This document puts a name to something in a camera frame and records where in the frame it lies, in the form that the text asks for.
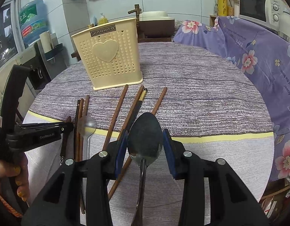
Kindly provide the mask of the left hand yellow nails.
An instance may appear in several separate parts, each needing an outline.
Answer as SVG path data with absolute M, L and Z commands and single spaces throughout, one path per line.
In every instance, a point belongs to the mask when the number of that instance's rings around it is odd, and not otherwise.
M 20 153 L 14 163 L 0 160 L 0 195 L 2 195 L 1 180 L 5 177 L 15 178 L 17 195 L 26 202 L 30 196 L 28 181 L 28 160 L 25 153 Z

